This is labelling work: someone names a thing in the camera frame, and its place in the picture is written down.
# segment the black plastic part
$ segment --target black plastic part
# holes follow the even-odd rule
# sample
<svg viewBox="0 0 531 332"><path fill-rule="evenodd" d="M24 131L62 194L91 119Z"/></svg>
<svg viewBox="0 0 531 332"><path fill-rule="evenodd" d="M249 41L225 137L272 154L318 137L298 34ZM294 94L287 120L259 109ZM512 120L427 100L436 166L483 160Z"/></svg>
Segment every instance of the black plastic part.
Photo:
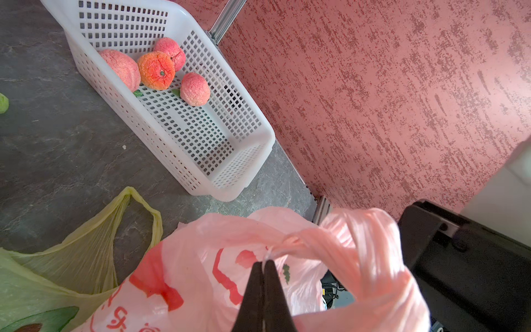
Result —
<svg viewBox="0 0 531 332"><path fill-rule="evenodd" d="M441 218L461 226L452 239L432 234ZM445 328L531 331L529 247L430 202L406 208L399 227L404 262Z"/></svg>
<svg viewBox="0 0 531 332"><path fill-rule="evenodd" d="M232 332L262 332L263 283L262 262L256 262L251 268L242 305L234 322Z"/></svg>
<svg viewBox="0 0 531 332"><path fill-rule="evenodd" d="M253 264L232 332L297 332L275 262Z"/></svg>
<svg viewBox="0 0 531 332"><path fill-rule="evenodd" d="M264 268L264 322L266 332L297 332L272 260Z"/></svg>
<svg viewBox="0 0 531 332"><path fill-rule="evenodd" d="M404 264L411 270L424 249L442 225L437 215L425 211L419 206L408 206L398 221L402 257Z"/></svg>

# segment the green leaf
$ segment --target green leaf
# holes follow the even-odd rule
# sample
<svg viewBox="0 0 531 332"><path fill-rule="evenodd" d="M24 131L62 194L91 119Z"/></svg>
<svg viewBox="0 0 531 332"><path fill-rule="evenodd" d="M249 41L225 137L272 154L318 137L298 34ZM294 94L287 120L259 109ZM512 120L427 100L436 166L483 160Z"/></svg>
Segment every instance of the green leaf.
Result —
<svg viewBox="0 0 531 332"><path fill-rule="evenodd" d="M9 99L0 93L0 114L5 113L9 108Z"/></svg>
<svg viewBox="0 0 531 332"><path fill-rule="evenodd" d="M181 97L181 90L180 89L173 89L172 93L174 95L178 96L179 98Z"/></svg>

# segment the green vegetable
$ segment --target green vegetable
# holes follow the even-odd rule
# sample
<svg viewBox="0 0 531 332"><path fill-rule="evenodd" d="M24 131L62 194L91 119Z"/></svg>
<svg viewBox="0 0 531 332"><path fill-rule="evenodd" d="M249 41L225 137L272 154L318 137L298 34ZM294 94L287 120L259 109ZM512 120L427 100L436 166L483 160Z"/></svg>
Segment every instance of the green vegetable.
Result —
<svg viewBox="0 0 531 332"><path fill-rule="evenodd" d="M0 93L0 114L5 113L9 108L9 99Z"/></svg>

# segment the white plastic basket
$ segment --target white plastic basket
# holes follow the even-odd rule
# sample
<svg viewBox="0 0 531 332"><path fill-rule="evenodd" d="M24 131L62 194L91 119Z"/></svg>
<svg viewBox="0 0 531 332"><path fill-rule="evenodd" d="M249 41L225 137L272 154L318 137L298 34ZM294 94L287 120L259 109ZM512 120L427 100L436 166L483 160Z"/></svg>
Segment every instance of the white plastic basket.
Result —
<svg viewBox="0 0 531 332"><path fill-rule="evenodd" d="M75 64L113 110L192 195L235 199L262 167L275 133L194 18L166 0L41 0L65 30ZM137 60L170 37L186 64L165 91L135 97L97 51ZM187 72L205 77L211 97L189 106L170 91Z"/></svg>

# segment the red print on bag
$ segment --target red print on bag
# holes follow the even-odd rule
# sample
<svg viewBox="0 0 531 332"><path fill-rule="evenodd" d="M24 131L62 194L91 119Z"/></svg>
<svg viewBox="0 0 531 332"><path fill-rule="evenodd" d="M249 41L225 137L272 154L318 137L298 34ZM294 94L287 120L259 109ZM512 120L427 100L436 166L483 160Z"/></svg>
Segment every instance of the red print on bag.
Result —
<svg viewBox="0 0 531 332"><path fill-rule="evenodd" d="M110 324L107 325L110 329L120 329L120 332L124 332L124 330L127 328L125 326L125 316L127 315L127 310L125 310L123 307L118 307L114 310L114 317L116 319L113 319L110 321Z"/></svg>
<svg viewBox="0 0 531 332"><path fill-rule="evenodd" d="M243 250L238 254L238 257L236 257L236 264L240 264L244 268L248 269L253 266L254 262L258 261L256 256L254 255L254 252L249 250Z"/></svg>
<svg viewBox="0 0 531 332"><path fill-rule="evenodd" d="M162 263L162 243L153 247L142 259L129 281L136 288L144 291L147 297L161 295L168 311L176 310L184 300L179 292L164 282L164 264Z"/></svg>
<svg viewBox="0 0 531 332"><path fill-rule="evenodd" d="M118 287L118 289L116 290L116 292L114 292L110 297L109 297L109 301L107 302L107 306L110 307L110 304L113 302L113 299L118 295L118 293L120 292L120 290L122 289L122 286L123 284L120 285L120 287Z"/></svg>
<svg viewBox="0 0 531 332"><path fill-rule="evenodd" d="M144 328L141 328L138 332L160 332L158 327L149 327L149 323L144 324Z"/></svg>
<svg viewBox="0 0 531 332"><path fill-rule="evenodd" d="M227 277L223 272L221 272L218 268L219 265L219 259L221 258L221 253L223 252L223 248L221 248L218 251L218 254L216 255L216 259L214 261L214 268L212 268L212 274L214 275L214 278L223 286L226 290L229 291L229 299L230 301L238 305L242 302L243 296L241 296L238 293L238 287L234 283L234 281L230 280L229 277Z"/></svg>

